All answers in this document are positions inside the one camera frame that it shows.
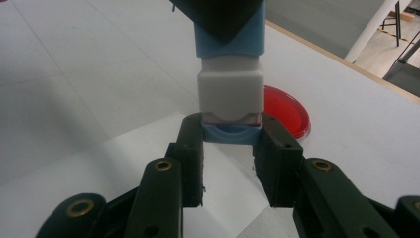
table surface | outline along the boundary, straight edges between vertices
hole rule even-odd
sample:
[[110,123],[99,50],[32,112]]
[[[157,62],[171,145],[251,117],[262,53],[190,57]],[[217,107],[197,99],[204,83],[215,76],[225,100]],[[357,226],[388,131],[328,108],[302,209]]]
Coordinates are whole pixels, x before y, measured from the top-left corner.
[[[117,4],[93,0],[90,3],[106,16],[108,23],[119,26],[126,35],[138,37],[136,44],[158,64],[157,70],[169,75],[175,86],[196,100],[200,61],[195,57],[189,19],[180,12],[170,14],[170,3],[165,1]],[[304,156],[334,162],[365,196],[391,207],[401,195],[420,194],[418,98],[386,82],[379,83],[378,78],[303,42],[270,24],[266,27],[261,63],[265,84],[288,92],[309,113],[312,129],[301,143]],[[150,70],[147,65],[137,66],[147,71]],[[77,63],[68,65],[63,71],[73,71],[76,67]],[[145,85],[144,90],[155,92],[155,95],[148,94],[150,98],[167,97],[164,94],[167,91],[156,91],[155,87]],[[39,162],[29,173],[2,183],[2,235],[33,237],[50,212],[78,192],[98,192],[109,200],[138,184],[146,162],[163,155],[167,143],[176,138],[180,120],[185,115],[185,111],[161,114],[168,108],[168,101],[145,100],[154,105],[154,110],[148,111],[155,113],[154,120],[54,162]],[[196,107],[196,103],[191,102],[191,105],[191,108]],[[194,224],[201,224],[198,226],[201,229],[185,224],[186,234],[269,237],[284,228],[281,234],[295,237],[290,210],[273,214],[267,208],[262,188],[253,174],[250,148],[206,147],[205,184],[220,188],[206,194],[208,202],[205,200],[204,207],[197,213],[187,212],[186,223],[197,222]],[[237,183],[226,182],[229,179]],[[228,192],[238,183],[242,186]],[[206,227],[203,221],[211,221],[211,225]]]

red lid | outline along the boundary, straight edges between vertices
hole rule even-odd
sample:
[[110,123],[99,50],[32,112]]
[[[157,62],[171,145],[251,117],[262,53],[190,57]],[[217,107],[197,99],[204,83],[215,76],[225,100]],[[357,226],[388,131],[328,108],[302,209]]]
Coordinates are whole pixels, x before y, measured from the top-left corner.
[[302,104],[277,88],[264,87],[264,112],[283,123],[295,139],[306,137],[310,131],[309,115]]

black square object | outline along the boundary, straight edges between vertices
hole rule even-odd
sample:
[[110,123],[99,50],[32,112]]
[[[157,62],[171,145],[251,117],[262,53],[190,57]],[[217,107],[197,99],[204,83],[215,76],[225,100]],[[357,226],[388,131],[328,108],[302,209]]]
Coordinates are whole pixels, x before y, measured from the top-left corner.
[[263,0],[170,0],[194,23],[220,41],[231,40]]

red plate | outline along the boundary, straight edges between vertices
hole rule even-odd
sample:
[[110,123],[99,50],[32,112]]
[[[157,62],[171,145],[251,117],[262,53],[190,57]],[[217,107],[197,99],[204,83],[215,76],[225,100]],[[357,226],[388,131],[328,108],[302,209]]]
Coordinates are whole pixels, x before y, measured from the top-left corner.
[[311,123],[305,108],[294,97],[275,87],[264,87],[264,112],[283,123],[295,139],[303,139],[309,134]]

red round object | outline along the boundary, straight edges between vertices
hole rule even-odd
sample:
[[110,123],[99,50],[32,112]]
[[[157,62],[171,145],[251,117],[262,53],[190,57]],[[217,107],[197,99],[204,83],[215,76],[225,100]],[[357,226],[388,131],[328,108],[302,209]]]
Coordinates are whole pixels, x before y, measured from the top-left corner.
[[305,138],[310,131],[309,115],[302,104],[275,87],[264,87],[264,112],[277,118],[295,139]]

